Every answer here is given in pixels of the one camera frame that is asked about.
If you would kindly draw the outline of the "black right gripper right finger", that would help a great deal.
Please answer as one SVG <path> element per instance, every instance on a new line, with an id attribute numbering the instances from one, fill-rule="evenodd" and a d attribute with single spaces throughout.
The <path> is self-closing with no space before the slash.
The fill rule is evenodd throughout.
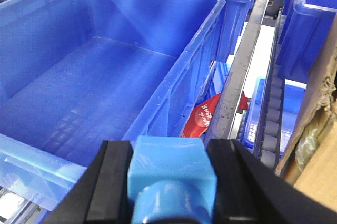
<path id="1" fill-rule="evenodd" d="M 336 212 L 294 189 L 237 140 L 212 139 L 213 223 L 336 223 Z"/>

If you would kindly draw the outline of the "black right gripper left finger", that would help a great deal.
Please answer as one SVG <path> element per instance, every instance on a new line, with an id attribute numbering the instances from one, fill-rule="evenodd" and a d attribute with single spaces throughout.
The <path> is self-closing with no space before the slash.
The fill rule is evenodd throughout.
<path id="1" fill-rule="evenodd" d="M 130 223 L 128 141 L 103 141 L 93 162 L 43 223 Z"/>

